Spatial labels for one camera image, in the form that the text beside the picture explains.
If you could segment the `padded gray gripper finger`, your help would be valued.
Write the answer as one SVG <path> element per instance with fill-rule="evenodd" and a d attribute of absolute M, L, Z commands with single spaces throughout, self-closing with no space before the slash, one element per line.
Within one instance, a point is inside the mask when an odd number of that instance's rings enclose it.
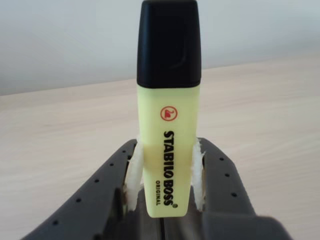
<path fill-rule="evenodd" d="M 290 240 L 275 218 L 257 215 L 233 161 L 205 138 L 200 139 L 204 170 L 203 212 L 193 240 Z"/>
<path fill-rule="evenodd" d="M 26 240 L 142 240 L 141 218 L 123 191 L 137 142 L 129 140 Z"/>

